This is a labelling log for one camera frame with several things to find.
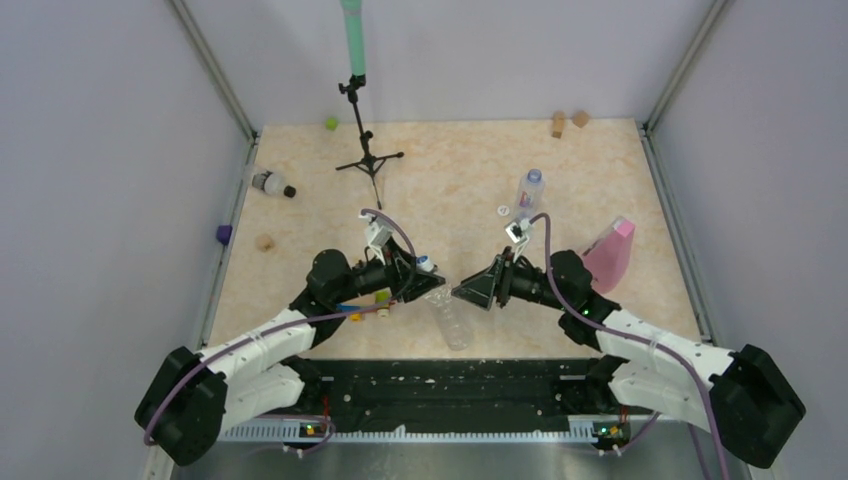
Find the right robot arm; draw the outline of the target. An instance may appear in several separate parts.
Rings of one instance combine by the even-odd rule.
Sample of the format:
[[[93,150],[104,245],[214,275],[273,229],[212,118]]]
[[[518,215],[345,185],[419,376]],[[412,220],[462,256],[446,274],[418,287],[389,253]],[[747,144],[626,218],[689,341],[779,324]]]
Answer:
[[[661,329],[594,291],[591,279],[572,250],[554,253],[542,270],[506,248],[452,295],[484,310],[512,298],[561,310],[565,335],[602,355],[586,385],[594,409],[621,404],[667,415],[716,432],[735,457],[770,468],[806,414],[772,356],[751,344],[732,351]]]

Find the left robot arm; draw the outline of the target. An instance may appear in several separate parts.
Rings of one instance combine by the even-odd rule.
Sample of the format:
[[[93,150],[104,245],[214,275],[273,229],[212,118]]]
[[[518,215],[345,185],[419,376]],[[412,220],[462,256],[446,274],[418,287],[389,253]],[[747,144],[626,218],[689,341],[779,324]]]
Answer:
[[[134,414],[148,445],[178,466],[201,459],[224,431],[269,411],[308,413],[320,386],[292,366],[293,358],[329,339],[346,319],[340,305],[381,290],[402,303],[445,286],[433,270],[394,240],[388,258],[350,265],[339,250],[316,255],[304,290],[261,326],[217,346],[182,346],[163,360]]]

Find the clear plastic bottle blue label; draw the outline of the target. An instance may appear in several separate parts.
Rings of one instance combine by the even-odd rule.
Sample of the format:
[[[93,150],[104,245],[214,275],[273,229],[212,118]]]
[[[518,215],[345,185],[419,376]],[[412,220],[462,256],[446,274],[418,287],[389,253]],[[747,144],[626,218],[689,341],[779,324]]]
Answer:
[[[439,271],[437,265],[434,272],[425,273],[438,274],[446,279],[444,286],[422,297],[430,308],[445,344],[453,351],[466,349],[473,341],[473,331],[470,324],[458,314],[451,295],[450,280]]]

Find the clear plastic bottle white cap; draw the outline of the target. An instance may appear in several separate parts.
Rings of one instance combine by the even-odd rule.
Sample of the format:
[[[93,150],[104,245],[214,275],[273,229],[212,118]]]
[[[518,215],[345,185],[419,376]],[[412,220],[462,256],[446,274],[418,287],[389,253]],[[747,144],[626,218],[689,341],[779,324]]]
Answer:
[[[539,209],[545,188],[545,180],[539,169],[530,169],[518,184],[513,219],[521,221],[534,217]]]

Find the blue Pocari Sweat cap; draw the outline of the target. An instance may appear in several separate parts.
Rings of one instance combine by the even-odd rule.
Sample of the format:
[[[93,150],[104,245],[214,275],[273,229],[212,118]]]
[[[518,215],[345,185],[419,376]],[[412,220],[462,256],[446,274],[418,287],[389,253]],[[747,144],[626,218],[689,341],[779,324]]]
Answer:
[[[421,255],[416,259],[416,268],[423,272],[434,272],[436,265],[428,255]]]

